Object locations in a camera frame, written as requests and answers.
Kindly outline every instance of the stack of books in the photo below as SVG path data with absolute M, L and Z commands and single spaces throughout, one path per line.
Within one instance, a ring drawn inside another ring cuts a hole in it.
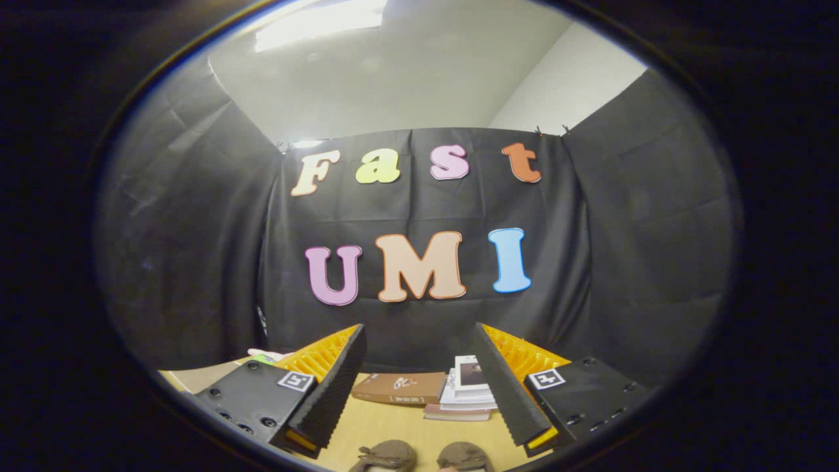
M 430 403 L 424 412 L 425 418 L 432 420 L 486 421 L 495 408 L 498 405 L 483 379 L 477 359 L 473 355 L 462 355 L 455 357 L 455 368 L 449 371 L 440 403 Z

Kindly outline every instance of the table surface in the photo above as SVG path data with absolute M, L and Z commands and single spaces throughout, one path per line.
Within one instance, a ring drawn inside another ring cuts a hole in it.
M 160 374 L 175 389 L 198 393 L 248 359 L 203 369 L 163 370 Z M 365 377 L 367 374 L 359 374 L 356 382 Z M 295 456 L 327 469 L 344 471 L 358 461 L 359 447 L 371 448 L 389 439 L 401 439 L 416 450 L 416 472 L 436 472 L 440 451 L 455 441 L 468 441 L 481 447 L 496 470 L 511 469 L 541 457 L 528 458 L 524 447 L 513 444 L 498 410 L 493 410 L 489 421 L 485 422 L 435 421 L 423 418 L 422 406 L 391 405 L 352 396 L 347 398 L 329 447 L 320 451 L 318 459 Z

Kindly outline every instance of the white ceiling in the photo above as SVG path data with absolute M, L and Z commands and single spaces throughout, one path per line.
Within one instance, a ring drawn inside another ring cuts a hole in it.
M 487 127 L 570 25 L 525 0 L 388 0 L 380 28 L 260 53 L 250 31 L 216 46 L 210 62 L 274 143 Z

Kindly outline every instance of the brown book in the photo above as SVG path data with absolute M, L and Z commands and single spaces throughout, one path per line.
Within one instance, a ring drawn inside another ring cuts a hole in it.
M 426 405 L 439 403 L 446 372 L 428 374 L 370 374 L 352 387 L 359 400 Z

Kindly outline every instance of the black fabric backdrop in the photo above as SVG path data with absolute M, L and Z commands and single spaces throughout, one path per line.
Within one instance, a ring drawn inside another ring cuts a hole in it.
M 466 336 L 481 321 L 655 385 L 688 359 L 726 286 L 733 232 L 721 150 L 652 72 L 562 139 L 415 129 L 283 155 L 198 58 L 126 130 L 102 188 L 99 272 L 115 326 L 155 369 L 215 364 L 251 347 L 289 351 L 364 323 L 366 369 L 441 370 L 469 354 Z M 518 180 L 501 154 L 515 142 L 538 156 L 538 183 Z M 443 144 L 466 150 L 463 179 L 430 174 L 429 154 Z M 401 176 L 358 183 L 361 157 L 378 148 L 399 152 Z M 317 191 L 292 197 L 300 158 L 333 149 L 341 160 Z M 492 289 L 487 234 L 498 228 L 525 232 L 525 291 Z M 375 238 L 404 234 L 422 255 L 439 231 L 462 234 L 466 295 L 379 301 Z M 329 282 L 340 289 L 335 250 L 347 244 L 363 251 L 359 294 L 329 306 L 312 294 L 304 251 L 332 251 Z

